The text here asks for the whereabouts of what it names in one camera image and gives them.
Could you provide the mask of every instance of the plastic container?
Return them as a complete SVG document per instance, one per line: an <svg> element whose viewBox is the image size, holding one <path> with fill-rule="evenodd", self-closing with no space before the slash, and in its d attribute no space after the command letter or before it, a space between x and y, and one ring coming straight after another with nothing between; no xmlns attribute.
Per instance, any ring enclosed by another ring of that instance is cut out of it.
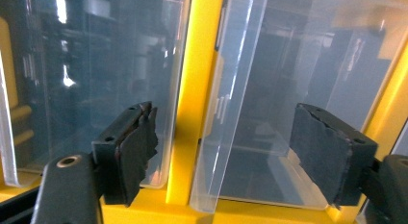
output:
<svg viewBox="0 0 408 224"><path fill-rule="evenodd" d="M191 206L325 209L289 146L295 105L363 130L407 28L406 0L228 0Z"/></svg>
<svg viewBox="0 0 408 224"><path fill-rule="evenodd" d="M116 116L144 101L159 108L159 153L142 185L166 183L186 1L10 0L17 93L3 89L0 117L8 185L29 185L57 156L90 152Z"/></svg>

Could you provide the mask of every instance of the transparent acrylic panel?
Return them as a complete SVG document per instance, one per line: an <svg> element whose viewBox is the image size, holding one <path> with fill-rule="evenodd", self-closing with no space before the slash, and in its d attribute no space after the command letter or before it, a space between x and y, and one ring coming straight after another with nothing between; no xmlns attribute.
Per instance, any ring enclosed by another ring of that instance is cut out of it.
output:
<svg viewBox="0 0 408 224"><path fill-rule="evenodd" d="M226 18L215 115L206 121L191 194L201 211L212 212L219 196L323 210L327 202L289 146L295 105L324 108L362 130L408 31L406 0L266 3L258 31L244 27L243 16L241 27ZM250 39L255 48L238 45Z"/></svg>
<svg viewBox="0 0 408 224"><path fill-rule="evenodd" d="M188 3L11 0L17 107L31 112L12 123L13 136L34 132L15 145L18 174L39 174L57 156L90 152L125 108L152 101L159 153L142 185L166 183Z"/></svg>

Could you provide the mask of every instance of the yellow frame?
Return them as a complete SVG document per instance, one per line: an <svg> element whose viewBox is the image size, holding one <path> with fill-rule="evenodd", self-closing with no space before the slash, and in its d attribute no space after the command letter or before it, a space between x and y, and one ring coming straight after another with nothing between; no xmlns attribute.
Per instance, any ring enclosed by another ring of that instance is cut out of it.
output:
<svg viewBox="0 0 408 224"><path fill-rule="evenodd" d="M167 187L142 189L133 205L102 206L105 223L352 223L359 207L341 211L309 211L219 200L214 215L189 205L192 176L205 115L212 57L222 0L191 0L184 71ZM377 158L390 152L408 117L408 46L396 62L388 83L373 107L365 133L379 143ZM0 181L0 200L28 188L6 187Z"/></svg>

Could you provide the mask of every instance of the clear plastic box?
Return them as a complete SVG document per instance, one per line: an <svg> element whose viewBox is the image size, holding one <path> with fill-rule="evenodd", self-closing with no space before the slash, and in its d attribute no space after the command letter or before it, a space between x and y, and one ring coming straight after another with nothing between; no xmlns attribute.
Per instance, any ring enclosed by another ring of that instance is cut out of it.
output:
<svg viewBox="0 0 408 224"><path fill-rule="evenodd" d="M323 210L289 146L299 102L365 127L408 32L406 0L228 0L191 206Z"/></svg>
<svg viewBox="0 0 408 224"><path fill-rule="evenodd" d="M90 152L125 108L152 101L159 146L142 185L163 186L189 0L10 0L10 9L14 70L2 74L15 80L2 83L16 93L2 88L0 104L7 184L29 185L51 159Z"/></svg>

